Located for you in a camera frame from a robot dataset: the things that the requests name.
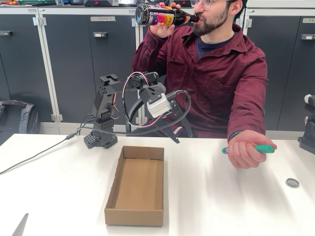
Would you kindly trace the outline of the person's right hand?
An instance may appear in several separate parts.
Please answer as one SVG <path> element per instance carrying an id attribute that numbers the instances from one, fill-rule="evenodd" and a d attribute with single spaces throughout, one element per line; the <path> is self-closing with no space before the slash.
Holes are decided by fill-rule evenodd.
<path id="1" fill-rule="evenodd" d="M 159 5 L 165 6 L 165 3 L 160 2 Z M 171 2 L 170 6 L 178 9 L 181 8 L 181 6 L 179 4 L 176 4 L 175 2 Z M 173 33 L 174 29 L 175 29 L 174 24 L 171 24 L 169 26 L 150 25 L 149 27 L 151 34 L 158 38 L 166 38 L 170 36 Z"/>

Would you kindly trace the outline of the person's left hand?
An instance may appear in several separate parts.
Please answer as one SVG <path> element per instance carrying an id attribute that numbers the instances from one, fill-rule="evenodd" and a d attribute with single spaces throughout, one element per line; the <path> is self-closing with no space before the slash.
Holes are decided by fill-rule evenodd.
<path id="1" fill-rule="evenodd" d="M 258 167 L 266 160 L 266 154 L 258 152 L 253 146 L 277 146 L 265 135 L 251 130 L 244 130 L 231 138 L 228 142 L 228 159 L 235 168 L 248 169 Z"/>

